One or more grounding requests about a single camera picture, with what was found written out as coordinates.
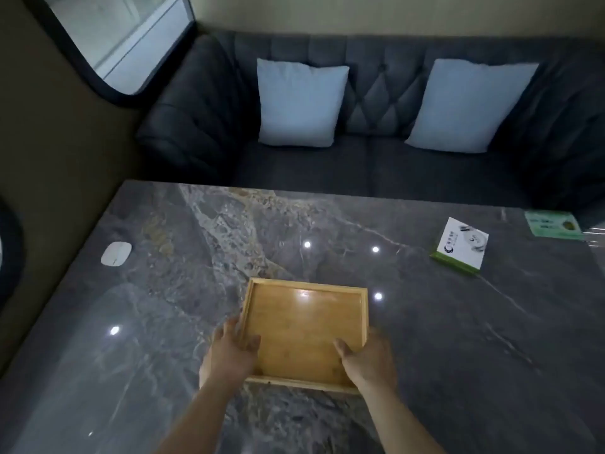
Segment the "white and green box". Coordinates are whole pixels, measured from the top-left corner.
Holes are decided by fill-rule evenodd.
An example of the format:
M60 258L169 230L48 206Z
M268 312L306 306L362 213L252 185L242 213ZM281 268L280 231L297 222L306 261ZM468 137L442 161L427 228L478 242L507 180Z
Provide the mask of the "white and green box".
M489 234L449 217L430 257L464 273L477 274Z

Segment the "person's right hand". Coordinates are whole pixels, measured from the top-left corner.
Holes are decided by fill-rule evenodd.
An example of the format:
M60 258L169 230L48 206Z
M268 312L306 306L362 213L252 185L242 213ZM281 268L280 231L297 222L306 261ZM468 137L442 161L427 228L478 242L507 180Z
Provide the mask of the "person's right hand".
M377 328L368 329L367 341L344 366L349 380L364 395L370 390L397 390L397 373L389 340Z

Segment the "person's right forearm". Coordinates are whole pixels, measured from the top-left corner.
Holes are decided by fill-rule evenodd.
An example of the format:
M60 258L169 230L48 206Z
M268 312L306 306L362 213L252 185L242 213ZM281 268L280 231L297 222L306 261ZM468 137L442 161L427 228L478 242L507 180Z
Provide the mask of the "person's right forearm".
M397 391L384 383L359 388L385 454L446 454Z

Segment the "person's left forearm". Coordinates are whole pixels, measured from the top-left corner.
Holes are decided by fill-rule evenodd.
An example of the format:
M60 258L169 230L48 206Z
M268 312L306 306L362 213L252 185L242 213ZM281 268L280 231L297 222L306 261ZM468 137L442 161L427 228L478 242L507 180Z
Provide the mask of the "person's left forearm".
M209 376L153 454L215 454L226 408L243 383Z

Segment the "white oval device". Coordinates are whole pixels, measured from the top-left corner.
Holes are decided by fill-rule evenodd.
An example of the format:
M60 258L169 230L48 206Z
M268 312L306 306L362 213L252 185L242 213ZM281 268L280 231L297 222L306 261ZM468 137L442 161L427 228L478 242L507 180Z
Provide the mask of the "white oval device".
M127 242L112 242L103 252L101 264L108 267L122 266L132 252L132 244Z

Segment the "wooden tray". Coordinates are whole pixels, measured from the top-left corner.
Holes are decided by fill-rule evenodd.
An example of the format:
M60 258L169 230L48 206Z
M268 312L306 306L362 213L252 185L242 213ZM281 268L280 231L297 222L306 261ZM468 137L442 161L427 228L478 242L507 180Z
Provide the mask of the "wooden tray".
M358 395L333 345L359 351L368 335L368 291L311 282L252 277L239 321L239 339L261 337L246 382Z

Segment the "green card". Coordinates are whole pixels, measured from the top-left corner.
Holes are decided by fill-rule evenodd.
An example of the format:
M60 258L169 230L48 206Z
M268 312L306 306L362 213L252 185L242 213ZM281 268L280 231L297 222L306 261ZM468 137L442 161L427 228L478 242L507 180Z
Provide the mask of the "green card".
M570 212L528 210L525 219L533 236L584 241L578 221Z

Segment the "person's left hand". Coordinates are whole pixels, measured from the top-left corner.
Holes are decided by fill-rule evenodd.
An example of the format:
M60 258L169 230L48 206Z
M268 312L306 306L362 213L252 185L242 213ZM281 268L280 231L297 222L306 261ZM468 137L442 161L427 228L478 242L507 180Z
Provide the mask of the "person's left hand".
M239 317L228 318L219 325L199 370L199 388L216 388L234 394L251 376L256 363L244 363L240 358Z

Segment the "light blue square cushion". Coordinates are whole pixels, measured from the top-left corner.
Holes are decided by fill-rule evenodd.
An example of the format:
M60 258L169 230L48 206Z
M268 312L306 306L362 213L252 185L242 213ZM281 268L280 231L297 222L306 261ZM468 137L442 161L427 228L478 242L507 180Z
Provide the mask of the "light blue square cushion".
M406 144L460 154L487 152L538 68L538 63L490 66L436 59Z
M332 146L349 70L257 59L258 141L269 146Z

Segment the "dark grey tufted sofa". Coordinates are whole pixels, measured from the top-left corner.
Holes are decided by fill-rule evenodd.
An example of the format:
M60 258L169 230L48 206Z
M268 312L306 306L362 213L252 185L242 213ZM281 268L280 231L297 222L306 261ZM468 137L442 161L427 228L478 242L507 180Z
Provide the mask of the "dark grey tufted sofa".
M349 67L332 146L261 144L258 59ZM407 144L437 59L536 63L489 151ZM199 36L135 136L175 183L546 209L605 221L605 45L572 37Z

